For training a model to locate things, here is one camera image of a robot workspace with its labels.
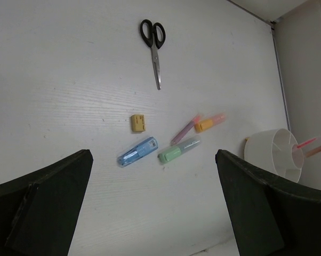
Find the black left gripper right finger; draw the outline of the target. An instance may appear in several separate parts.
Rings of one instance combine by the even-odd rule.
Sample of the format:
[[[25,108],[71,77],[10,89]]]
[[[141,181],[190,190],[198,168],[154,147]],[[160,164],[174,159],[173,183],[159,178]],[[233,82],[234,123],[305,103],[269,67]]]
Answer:
[[[321,190],[227,150],[215,161],[240,255],[321,255]]]

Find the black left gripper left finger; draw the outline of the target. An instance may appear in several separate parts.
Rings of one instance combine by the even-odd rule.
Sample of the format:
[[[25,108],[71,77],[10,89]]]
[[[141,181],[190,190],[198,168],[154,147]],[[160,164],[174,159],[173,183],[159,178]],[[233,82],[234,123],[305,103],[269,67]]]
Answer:
[[[92,165],[83,149],[0,184],[0,255],[67,255]]]

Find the red slim pen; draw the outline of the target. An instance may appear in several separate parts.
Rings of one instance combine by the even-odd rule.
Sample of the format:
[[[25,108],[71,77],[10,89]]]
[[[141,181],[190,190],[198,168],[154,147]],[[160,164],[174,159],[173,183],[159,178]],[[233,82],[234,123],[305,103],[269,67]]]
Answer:
[[[311,139],[308,139],[300,144],[297,144],[296,145],[296,148],[299,149],[299,148],[303,148],[311,143],[313,143],[314,141],[316,141],[318,139],[318,137],[314,137],[314,138],[311,138]]]

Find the purple highlighter pen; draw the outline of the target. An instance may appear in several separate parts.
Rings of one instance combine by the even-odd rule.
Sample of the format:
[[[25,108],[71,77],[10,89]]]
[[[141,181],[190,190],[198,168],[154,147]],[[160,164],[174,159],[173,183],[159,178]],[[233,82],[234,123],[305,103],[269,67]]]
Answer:
[[[175,135],[175,137],[171,140],[170,145],[177,145],[183,139],[183,137],[195,126],[195,124],[200,121],[200,119],[200,114],[192,118],[189,123]]]

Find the orange highlighter pen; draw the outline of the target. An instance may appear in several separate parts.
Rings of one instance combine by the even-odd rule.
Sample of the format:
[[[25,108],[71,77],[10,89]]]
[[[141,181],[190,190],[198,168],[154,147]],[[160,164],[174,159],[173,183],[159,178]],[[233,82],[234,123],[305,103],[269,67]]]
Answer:
[[[309,158],[309,157],[311,157],[311,156],[313,156],[313,155],[316,155],[316,154],[318,154],[318,153],[320,153],[320,152],[321,152],[321,146],[319,146],[319,147],[317,147],[317,148],[314,148],[314,149],[308,151],[308,152],[305,154],[305,158]]]

